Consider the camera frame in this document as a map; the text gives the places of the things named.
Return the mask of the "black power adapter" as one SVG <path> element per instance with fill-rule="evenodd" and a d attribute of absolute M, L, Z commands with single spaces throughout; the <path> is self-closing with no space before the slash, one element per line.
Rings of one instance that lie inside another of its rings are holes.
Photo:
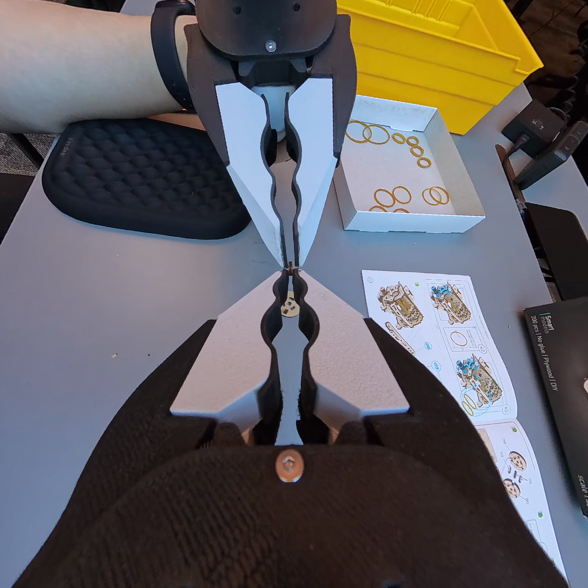
<path fill-rule="evenodd" d="M 505 170 L 509 170 L 509 158 L 515 151 L 522 150 L 532 158 L 511 181 L 525 189 L 568 160 L 587 135 L 587 122 L 577 121 L 566 127 L 557 112 L 533 100 L 504 127 L 502 134 L 512 143 L 502 157 Z"/>

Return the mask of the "printed instruction booklet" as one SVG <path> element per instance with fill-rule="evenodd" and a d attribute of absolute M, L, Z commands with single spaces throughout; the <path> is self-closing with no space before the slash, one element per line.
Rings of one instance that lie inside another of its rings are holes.
<path fill-rule="evenodd" d="M 564 577 L 539 465 L 468 276 L 363 270 L 369 317 L 425 365 L 478 430 L 506 493 Z"/>

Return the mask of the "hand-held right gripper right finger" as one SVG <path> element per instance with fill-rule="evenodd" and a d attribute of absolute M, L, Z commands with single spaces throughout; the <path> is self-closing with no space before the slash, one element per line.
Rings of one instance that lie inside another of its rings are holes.
<path fill-rule="evenodd" d="M 301 270 L 293 271 L 303 352 L 296 427 L 303 443 L 366 416 L 404 413 L 409 403 L 364 317 Z"/>

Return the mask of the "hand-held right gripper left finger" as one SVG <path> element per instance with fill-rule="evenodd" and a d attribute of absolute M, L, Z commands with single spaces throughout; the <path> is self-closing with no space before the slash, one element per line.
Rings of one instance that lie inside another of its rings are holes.
<path fill-rule="evenodd" d="M 283 400 L 273 340 L 289 272 L 276 272 L 219 315 L 171 405 L 179 416 L 211 417 L 250 430 L 250 443 L 274 445 Z"/>

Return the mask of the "person's left forearm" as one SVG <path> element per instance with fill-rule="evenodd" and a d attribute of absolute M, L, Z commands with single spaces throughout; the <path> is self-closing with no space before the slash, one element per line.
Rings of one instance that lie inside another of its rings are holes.
<path fill-rule="evenodd" d="M 151 17 L 48 1 L 1 1 L 1 132 L 58 134 L 72 122 L 177 112 Z"/>

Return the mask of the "black textured wrist rest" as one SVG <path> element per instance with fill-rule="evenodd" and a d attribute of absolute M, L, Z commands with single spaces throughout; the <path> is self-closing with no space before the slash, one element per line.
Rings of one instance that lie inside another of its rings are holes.
<path fill-rule="evenodd" d="M 224 239 L 251 221 L 208 134 L 152 119 L 70 124 L 42 185 L 63 213 L 112 228 Z"/>

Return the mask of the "yellow plastic bin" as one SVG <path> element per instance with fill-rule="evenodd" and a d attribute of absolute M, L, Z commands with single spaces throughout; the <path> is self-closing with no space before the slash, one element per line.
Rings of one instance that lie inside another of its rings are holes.
<path fill-rule="evenodd" d="M 503 1 L 338 1 L 357 93 L 436 107 L 469 131 L 543 64 Z"/>

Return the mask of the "white cardboard tray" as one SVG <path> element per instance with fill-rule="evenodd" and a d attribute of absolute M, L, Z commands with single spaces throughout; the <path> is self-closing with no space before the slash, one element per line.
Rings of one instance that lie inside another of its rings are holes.
<path fill-rule="evenodd" d="M 484 210 L 474 185 L 436 108 L 357 95 L 351 120 L 422 132 L 450 193 L 454 215 L 357 210 L 340 164 L 334 172 L 334 188 L 346 230 L 462 233 L 484 219 Z"/>

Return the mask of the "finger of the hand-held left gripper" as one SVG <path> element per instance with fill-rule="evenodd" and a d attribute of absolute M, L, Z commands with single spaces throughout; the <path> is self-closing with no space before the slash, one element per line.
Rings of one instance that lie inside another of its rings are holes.
<path fill-rule="evenodd" d="M 216 86 L 228 150 L 227 170 L 261 238 L 282 268 L 286 259 L 283 225 L 275 210 L 276 182 L 265 159 L 270 132 L 269 108 L 239 82 Z"/>
<path fill-rule="evenodd" d="M 332 78 L 307 79 L 289 98 L 287 114 L 297 148 L 293 236 L 295 265 L 301 267 L 315 239 L 336 166 Z"/>

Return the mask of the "black model kit box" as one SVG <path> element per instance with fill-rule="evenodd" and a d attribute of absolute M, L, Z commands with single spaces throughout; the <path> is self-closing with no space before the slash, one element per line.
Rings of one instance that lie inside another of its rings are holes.
<path fill-rule="evenodd" d="M 572 485 L 587 516 L 587 298 L 525 309 Z"/>

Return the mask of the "group of tan rubber bands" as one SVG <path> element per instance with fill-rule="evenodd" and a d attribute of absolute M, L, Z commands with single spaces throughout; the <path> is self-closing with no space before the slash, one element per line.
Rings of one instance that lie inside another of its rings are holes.
<path fill-rule="evenodd" d="M 422 132 L 351 120 L 341 164 L 357 210 L 454 215 Z"/>

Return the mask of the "black flat panel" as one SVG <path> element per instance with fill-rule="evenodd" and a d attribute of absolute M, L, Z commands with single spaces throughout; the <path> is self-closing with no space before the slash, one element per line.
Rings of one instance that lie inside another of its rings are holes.
<path fill-rule="evenodd" d="M 525 229 L 537 258 L 546 260 L 562 300 L 587 296 L 587 237 L 568 210 L 527 202 Z"/>

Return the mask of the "black wristband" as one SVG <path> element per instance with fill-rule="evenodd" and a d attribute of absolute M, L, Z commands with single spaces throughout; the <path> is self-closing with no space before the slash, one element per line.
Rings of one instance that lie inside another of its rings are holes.
<path fill-rule="evenodd" d="M 191 113 L 195 109 L 180 65 L 175 42 L 175 21 L 179 15 L 195 14 L 195 5 L 189 1 L 159 1 L 151 17 L 153 54 L 162 81 L 172 98 Z"/>

